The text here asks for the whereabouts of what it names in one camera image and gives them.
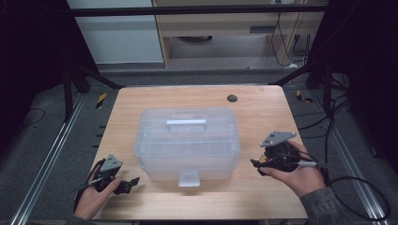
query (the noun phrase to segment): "white cabinet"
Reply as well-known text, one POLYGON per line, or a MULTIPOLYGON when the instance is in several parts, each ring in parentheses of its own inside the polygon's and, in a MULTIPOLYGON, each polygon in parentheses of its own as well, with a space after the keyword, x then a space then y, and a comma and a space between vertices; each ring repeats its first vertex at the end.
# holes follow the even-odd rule
MULTIPOLYGON (((228 5, 269 5, 273 0, 152 0, 156 7, 178 6, 228 6, 228 5)), ((324 4, 329 0, 294 0, 294 4, 324 4)), ((168 62, 170 40, 172 37, 189 36, 227 36, 227 35, 269 35, 275 27, 281 30, 272 39, 279 62, 287 60, 294 44, 295 35, 316 34, 323 12, 284 12, 284 13, 231 13, 160 15, 158 27, 163 42, 164 61, 168 62), (265 28, 262 33, 252 32, 252 28, 265 28)))
MULTIPOLYGON (((70 8, 152 7, 151 0, 68 0, 70 8)), ((77 17, 99 69, 141 63, 162 64, 154 16, 77 17)))

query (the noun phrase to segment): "sleeve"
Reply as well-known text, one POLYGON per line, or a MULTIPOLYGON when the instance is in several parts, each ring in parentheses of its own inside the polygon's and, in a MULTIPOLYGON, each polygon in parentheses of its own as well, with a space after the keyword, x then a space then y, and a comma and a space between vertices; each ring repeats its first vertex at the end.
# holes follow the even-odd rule
POLYGON ((314 191, 300 198, 309 224, 353 224, 330 188, 314 191))
POLYGON ((67 220, 67 223, 65 223, 66 225, 96 225, 95 223, 92 223, 90 221, 78 218, 78 217, 74 217, 74 216, 70 216, 67 220))

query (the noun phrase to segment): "small round object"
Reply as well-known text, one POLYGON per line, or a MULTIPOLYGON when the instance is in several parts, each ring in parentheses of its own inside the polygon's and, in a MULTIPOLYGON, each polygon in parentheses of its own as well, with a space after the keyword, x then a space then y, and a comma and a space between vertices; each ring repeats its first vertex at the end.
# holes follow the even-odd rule
POLYGON ((237 101, 237 96, 236 95, 229 95, 226 99, 229 102, 236 102, 237 101))

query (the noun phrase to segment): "metal rail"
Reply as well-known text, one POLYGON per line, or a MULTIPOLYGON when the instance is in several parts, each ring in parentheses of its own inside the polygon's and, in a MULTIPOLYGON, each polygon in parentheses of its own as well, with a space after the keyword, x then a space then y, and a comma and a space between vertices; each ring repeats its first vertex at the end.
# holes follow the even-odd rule
POLYGON ((27 192, 25 198, 23 199, 22 204, 18 208, 18 211, 15 213, 14 217, 11 220, 12 225, 23 225, 28 220, 30 213, 32 212, 33 207, 35 206, 36 201, 38 200, 38 196, 40 195, 43 187, 49 177, 53 166, 58 158, 59 153, 67 139, 69 132, 76 120, 77 115, 79 114, 80 109, 82 108, 82 103, 84 100, 84 94, 78 94, 76 102, 74 104, 74 111, 71 115, 68 122, 64 123, 59 131, 53 146, 47 155, 46 159, 43 162, 43 165, 38 172, 38 175, 35 178, 31 188, 27 192))
MULTIPOLYGON (((323 111, 323 106, 321 104, 321 97, 319 94, 315 91, 311 91, 313 97, 314 97, 314 102, 317 104, 318 108, 321 110, 324 116, 326 116, 325 112, 323 111)), ((331 138, 335 141, 336 143, 336 148, 339 152, 339 155, 343 161, 344 167, 347 170, 348 175, 350 176, 355 176, 361 179, 365 179, 363 173, 361 172, 359 166, 355 162, 354 158, 351 156, 348 147, 345 145, 344 139, 341 136, 338 128, 334 127, 333 130, 330 133, 331 138)), ((382 207, 380 206, 380 203, 378 202, 374 192, 372 189, 363 183, 354 181, 353 185, 358 192, 358 195, 360 196, 360 199, 362 201, 363 206, 366 209, 366 212, 368 213, 370 218, 382 218, 385 216, 385 213, 383 212, 382 207)), ((383 220, 383 221, 378 221, 374 222, 374 224, 377 225, 389 225, 389 221, 383 220)))
POLYGON ((331 9, 328 4, 311 5, 232 5, 232 6, 193 6, 193 7, 114 7, 78 8, 69 10, 49 10, 47 15, 73 17, 145 16, 177 14, 223 14, 261 12, 319 12, 331 9))

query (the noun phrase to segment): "gray floor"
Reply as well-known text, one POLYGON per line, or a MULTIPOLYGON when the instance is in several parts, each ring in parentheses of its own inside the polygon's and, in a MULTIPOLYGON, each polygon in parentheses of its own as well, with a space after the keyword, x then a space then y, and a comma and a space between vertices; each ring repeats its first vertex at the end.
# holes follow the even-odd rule
MULTIPOLYGON (((137 69, 132 72, 104 73, 110 80, 129 86, 138 85, 184 85, 184 84, 228 84, 270 83, 290 73, 293 68, 281 67, 273 57, 273 50, 265 37, 213 37, 209 42, 187 43, 174 40, 168 68, 137 69)), ((29 220, 64 220, 72 212, 71 192, 85 179, 100 144, 100 134, 113 108, 116 90, 89 79, 92 88, 89 94, 74 94, 83 98, 82 108, 72 125, 61 152, 48 179, 39 193, 29 220), (101 109, 95 105, 99 95, 107 93, 101 109)), ((287 84, 283 90, 298 128, 303 128, 321 119, 322 108, 296 98, 296 90, 303 89, 305 75, 287 84)), ((9 156, 1 158, 0 220, 11 220, 18 207, 35 182, 35 177, 46 159, 59 130, 63 125, 64 103, 62 86, 43 92, 35 98, 32 110, 19 133, 9 146, 9 156)), ((311 98, 320 96, 321 88, 313 90, 311 98)), ((333 91, 333 96, 342 94, 333 91)), ((376 185, 390 202, 391 216, 388 223, 398 224, 398 179, 390 164, 382 157, 372 157, 368 143, 350 106, 335 115, 334 132, 341 135, 344 146, 354 159, 365 179, 376 185)), ((311 138, 326 132, 327 124, 304 129, 300 132, 304 144, 318 159, 325 156, 325 138, 311 138)), ((331 178, 349 175, 349 165, 344 163, 344 154, 339 150, 339 140, 330 134, 328 147, 329 172, 331 178)), ((351 182, 336 187, 339 196, 349 205, 365 212, 362 199, 351 182)), ((373 224, 352 215, 356 224, 373 224)))

